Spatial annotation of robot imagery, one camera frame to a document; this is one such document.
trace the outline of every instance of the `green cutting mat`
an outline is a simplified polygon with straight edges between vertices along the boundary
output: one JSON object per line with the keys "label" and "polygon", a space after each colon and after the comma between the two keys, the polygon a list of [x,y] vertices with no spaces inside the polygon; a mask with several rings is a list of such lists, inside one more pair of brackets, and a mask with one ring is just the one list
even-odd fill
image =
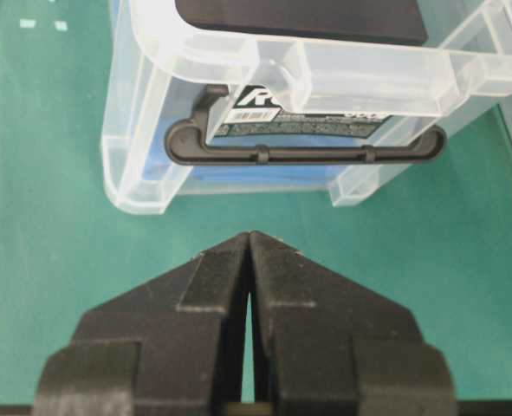
{"label": "green cutting mat", "polygon": [[1,403],[33,400],[83,311],[254,229],[412,308],[461,397],[512,398],[512,147],[497,111],[355,208],[320,192],[183,197],[132,217],[102,188],[109,30],[105,0],[0,0]]}

